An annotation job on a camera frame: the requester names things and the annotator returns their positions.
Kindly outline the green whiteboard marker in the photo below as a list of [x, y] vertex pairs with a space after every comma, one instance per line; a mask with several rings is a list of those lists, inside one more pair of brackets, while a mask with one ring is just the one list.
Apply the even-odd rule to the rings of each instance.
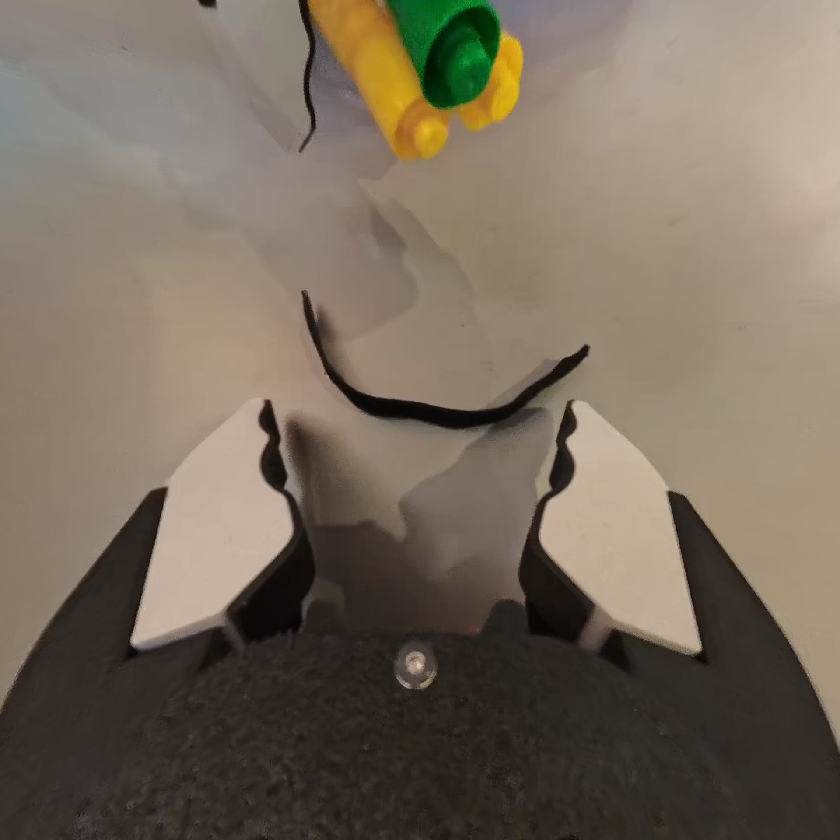
[[387, 1], [426, 101], [451, 110], [486, 88], [501, 23], [488, 1]]

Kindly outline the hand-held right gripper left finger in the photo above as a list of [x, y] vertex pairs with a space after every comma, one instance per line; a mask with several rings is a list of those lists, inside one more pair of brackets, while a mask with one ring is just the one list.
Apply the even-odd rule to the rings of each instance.
[[220, 631], [237, 645], [296, 631], [313, 581], [274, 407], [248, 400], [168, 480], [130, 643], [152, 650]]

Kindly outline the yellow highlighter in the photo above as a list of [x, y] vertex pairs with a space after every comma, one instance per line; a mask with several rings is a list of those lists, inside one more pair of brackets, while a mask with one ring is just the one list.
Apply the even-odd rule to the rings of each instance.
[[449, 117], [426, 101], [390, 14], [375, 1], [310, 1], [308, 11], [394, 155], [434, 158]]
[[522, 46], [514, 36], [503, 30], [485, 89], [476, 100], [457, 109], [461, 122], [468, 130], [480, 131], [505, 121], [518, 103], [522, 69]]

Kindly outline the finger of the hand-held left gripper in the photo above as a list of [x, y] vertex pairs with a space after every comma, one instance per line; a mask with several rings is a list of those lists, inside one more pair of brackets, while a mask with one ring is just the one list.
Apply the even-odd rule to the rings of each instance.
[[284, 150], [302, 153], [317, 130], [311, 90], [316, 38], [309, 3], [258, 2], [251, 36], [256, 116]]

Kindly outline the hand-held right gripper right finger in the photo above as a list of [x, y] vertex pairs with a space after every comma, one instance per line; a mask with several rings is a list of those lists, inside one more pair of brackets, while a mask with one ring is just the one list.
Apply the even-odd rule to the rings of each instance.
[[586, 402], [564, 409], [519, 583], [534, 634], [592, 652], [620, 633], [701, 653], [669, 488]]

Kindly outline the white desk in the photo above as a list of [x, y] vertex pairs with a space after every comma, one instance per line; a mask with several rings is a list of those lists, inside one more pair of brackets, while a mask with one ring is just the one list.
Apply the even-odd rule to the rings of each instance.
[[2, 699], [270, 399], [352, 626], [477, 628], [568, 400], [685, 494], [838, 725], [838, 2], [499, 2], [510, 118], [284, 150], [196, 2], [2, 2]]

